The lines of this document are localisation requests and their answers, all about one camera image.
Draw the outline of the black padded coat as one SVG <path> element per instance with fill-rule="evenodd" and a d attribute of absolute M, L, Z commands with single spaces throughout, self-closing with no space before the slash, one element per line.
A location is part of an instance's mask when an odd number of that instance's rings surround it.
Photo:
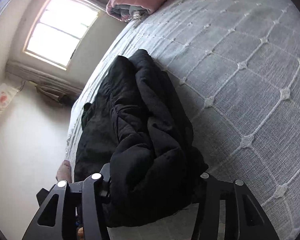
<path fill-rule="evenodd" d="M 193 146 L 193 128 L 175 88 L 143 49 L 118 56 L 95 100 L 86 103 L 76 152 L 75 181 L 110 165 L 110 228 L 142 226 L 195 200 L 207 170 Z"/>

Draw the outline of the folded pink floral quilt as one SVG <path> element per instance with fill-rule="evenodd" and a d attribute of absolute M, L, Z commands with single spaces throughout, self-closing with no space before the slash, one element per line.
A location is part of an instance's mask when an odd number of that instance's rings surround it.
<path fill-rule="evenodd" d="M 69 184 L 72 183 L 70 161 L 64 160 L 61 163 L 56 174 L 56 180 L 57 181 L 66 180 Z"/>

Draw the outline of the beige curtain left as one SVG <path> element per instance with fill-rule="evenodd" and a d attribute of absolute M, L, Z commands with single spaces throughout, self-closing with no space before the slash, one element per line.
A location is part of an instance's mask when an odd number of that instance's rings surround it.
<path fill-rule="evenodd" d="M 18 61 L 8 60 L 5 68 L 8 77 L 18 77 L 34 85 L 43 100 L 58 106 L 72 107 L 82 89 L 61 78 L 46 74 Z"/>

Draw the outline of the grey tufted bedspread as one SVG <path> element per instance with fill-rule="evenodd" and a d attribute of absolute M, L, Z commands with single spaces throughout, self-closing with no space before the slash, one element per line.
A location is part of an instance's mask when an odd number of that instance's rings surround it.
<path fill-rule="evenodd" d="M 83 106 L 118 55 L 145 49 L 173 82 L 194 146 L 223 181 L 243 180 L 280 239 L 300 233 L 300 12 L 291 0 L 168 0 L 130 22 L 71 111 L 76 161 Z"/>

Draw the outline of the bright window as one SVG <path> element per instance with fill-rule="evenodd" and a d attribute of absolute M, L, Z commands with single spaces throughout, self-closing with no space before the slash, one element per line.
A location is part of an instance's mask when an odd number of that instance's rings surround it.
<path fill-rule="evenodd" d="M 84 0 L 46 0 L 31 26 L 23 52 L 66 71 L 100 12 Z"/>

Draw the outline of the wall calendar poster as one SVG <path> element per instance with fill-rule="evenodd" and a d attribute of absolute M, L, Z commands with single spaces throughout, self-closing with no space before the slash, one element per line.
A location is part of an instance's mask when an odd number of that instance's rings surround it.
<path fill-rule="evenodd" d="M 5 83 L 0 85 L 0 116 L 18 92 L 18 89 Z"/>

